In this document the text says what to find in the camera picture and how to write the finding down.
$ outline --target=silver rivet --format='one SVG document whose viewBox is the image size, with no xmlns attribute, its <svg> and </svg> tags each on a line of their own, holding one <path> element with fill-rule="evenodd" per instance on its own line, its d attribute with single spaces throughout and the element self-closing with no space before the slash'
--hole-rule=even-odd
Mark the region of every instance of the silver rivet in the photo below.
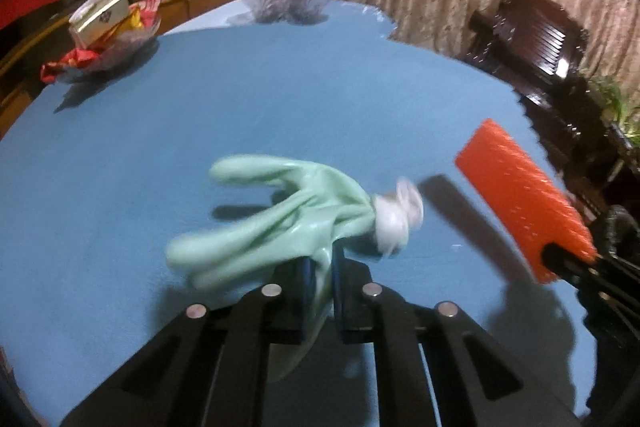
<svg viewBox="0 0 640 427">
<path fill-rule="evenodd" d="M 282 286 L 279 284 L 265 284 L 262 287 L 262 295 L 265 297 L 277 297 L 282 293 Z"/>
<path fill-rule="evenodd" d="M 455 317 L 458 315 L 458 306 L 449 301 L 441 302 L 438 304 L 438 313 L 445 317 Z"/>
<path fill-rule="evenodd" d="M 187 317 L 190 319 L 199 319 L 207 314 L 207 308 L 202 304 L 192 304 L 187 308 Z"/>
<path fill-rule="evenodd" d="M 382 293 L 382 286 L 377 282 L 368 282 L 362 287 L 362 293 L 367 297 L 377 297 Z"/>
</svg>

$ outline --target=mint green glove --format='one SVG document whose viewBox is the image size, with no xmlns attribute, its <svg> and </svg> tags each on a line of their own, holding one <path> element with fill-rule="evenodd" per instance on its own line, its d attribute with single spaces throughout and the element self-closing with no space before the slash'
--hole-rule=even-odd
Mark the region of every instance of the mint green glove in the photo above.
<svg viewBox="0 0 640 427">
<path fill-rule="evenodd" d="M 167 247 L 167 263 L 186 271 L 197 288 L 220 288 L 240 277 L 298 257 L 316 262 L 316 298 L 311 331 L 302 346 L 271 346 L 269 379 L 284 377 L 312 346 L 332 301 L 332 244 L 337 239 L 398 229 L 392 250 L 402 247 L 408 229 L 422 222 L 422 200 L 398 185 L 398 196 L 372 198 L 353 179 L 326 165 L 263 155 L 239 155 L 216 162 L 210 174 L 235 184 L 266 184 L 282 188 L 289 198 L 255 216 L 210 232 L 187 234 Z M 385 216 L 400 208 L 394 219 L 380 227 L 376 209 Z"/>
</svg>

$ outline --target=candy wrapper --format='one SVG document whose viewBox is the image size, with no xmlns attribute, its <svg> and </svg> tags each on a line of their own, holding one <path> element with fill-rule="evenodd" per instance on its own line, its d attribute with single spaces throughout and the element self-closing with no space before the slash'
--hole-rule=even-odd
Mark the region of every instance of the candy wrapper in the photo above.
<svg viewBox="0 0 640 427">
<path fill-rule="evenodd" d="M 289 0 L 287 20 L 294 24 L 317 24 L 326 17 L 324 8 L 335 0 Z"/>
<path fill-rule="evenodd" d="M 129 7 L 129 15 L 103 34 L 91 48 L 75 48 L 57 62 L 40 69 L 40 79 L 50 84 L 75 84 L 97 71 L 110 71 L 124 64 L 155 36 L 160 27 L 157 16 L 161 0 L 143 0 Z"/>
<path fill-rule="evenodd" d="M 289 7 L 288 0 L 242 0 L 258 23 L 268 24 L 283 20 Z"/>
</svg>

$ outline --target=green plant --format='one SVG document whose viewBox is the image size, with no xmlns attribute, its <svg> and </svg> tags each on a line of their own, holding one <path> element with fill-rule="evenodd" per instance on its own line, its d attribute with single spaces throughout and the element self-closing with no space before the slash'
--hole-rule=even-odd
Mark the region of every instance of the green plant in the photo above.
<svg viewBox="0 0 640 427">
<path fill-rule="evenodd" d="M 632 102 L 628 94 L 624 93 L 615 77 L 594 76 L 590 80 L 591 89 L 603 98 L 608 118 L 615 121 L 620 130 L 636 147 L 640 146 L 640 105 Z"/>
</svg>

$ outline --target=blue tablecloth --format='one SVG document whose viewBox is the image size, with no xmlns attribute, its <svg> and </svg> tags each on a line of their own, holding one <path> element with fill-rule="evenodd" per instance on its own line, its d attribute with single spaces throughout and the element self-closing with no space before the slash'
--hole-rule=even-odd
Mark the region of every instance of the blue tablecloth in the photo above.
<svg viewBox="0 0 640 427">
<path fill-rule="evenodd" d="M 570 407 L 593 383 L 594 342 L 564 282 L 526 281 L 513 242 L 453 165 L 494 118 L 550 172 L 511 89 L 455 60 L 386 40 L 389 20 L 335 4 L 316 26 L 201 30 L 159 39 L 136 71 L 84 100 L 47 87 L 0 142 L 0 345 L 50 422 L 197 295 L 164 263 L 175 235 L 223 226 L 266 188 L 207 178 L 214 160 L 268 153 L 322 162 L 384 193 L 421 184 L 422 229 L 375 280 L 411 302 L 449 299 Z M 268 426 L 378 425 L 370 346 L 325 328 L 270 387 Z"/>
</svg>

